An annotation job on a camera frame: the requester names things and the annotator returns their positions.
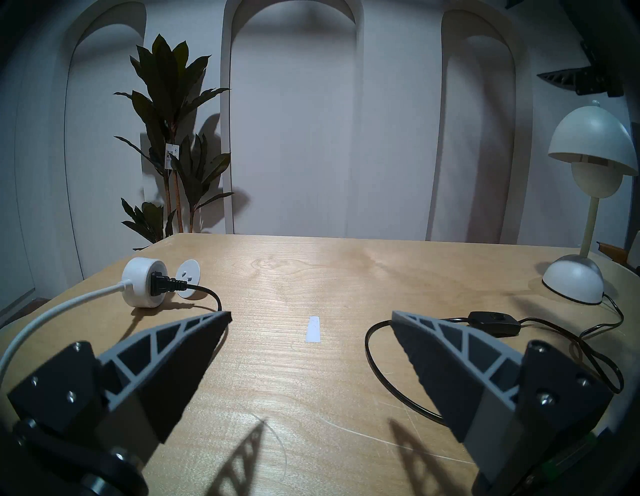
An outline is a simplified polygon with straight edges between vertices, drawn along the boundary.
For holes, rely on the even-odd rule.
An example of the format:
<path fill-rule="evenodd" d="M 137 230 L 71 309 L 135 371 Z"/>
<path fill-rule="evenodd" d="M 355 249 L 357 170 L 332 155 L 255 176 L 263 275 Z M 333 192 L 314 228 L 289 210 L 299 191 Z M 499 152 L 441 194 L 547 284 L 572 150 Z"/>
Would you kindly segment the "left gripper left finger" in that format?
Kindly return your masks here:
<path fill-rule="evenodd" d="M 120 447 L 144 464 L 167 441 L 213 361 L 229 311 L 139 331 L 95 356 L 73 343 L 8 393 L 20 420 L 95 451 Z"/>

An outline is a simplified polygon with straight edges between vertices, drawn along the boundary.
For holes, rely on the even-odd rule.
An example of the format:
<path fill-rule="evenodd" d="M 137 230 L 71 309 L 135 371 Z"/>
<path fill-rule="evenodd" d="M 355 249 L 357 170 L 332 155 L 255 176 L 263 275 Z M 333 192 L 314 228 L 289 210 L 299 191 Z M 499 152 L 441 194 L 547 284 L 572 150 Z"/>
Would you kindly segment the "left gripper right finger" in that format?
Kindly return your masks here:
<path fill-rule="evenodd" d="M 543 340 L 522 354 L 479 329 L 399 310 L 392 329 L 485 481 L 521 481 L 592 431 L 613 398 Z"/>

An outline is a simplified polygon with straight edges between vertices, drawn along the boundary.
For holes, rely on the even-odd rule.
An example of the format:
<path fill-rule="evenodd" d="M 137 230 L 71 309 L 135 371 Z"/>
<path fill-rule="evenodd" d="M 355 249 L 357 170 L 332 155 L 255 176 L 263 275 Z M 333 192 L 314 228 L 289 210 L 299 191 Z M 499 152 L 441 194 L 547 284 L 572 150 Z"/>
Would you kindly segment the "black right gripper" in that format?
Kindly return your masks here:
<path fill-rule="evenodd" d="M 514 8 L 524 0 L 507 0 L 505 9 Z M 577 95 L 606 93 L 610 98 L 625 95 L 618 63 L 615 60 L 616 34 L 611 8 L 614 1 L 560 1 L 569 21 L 581 37 L 580 47 L 589 64 L 537 75 L 556 88 Z"/>

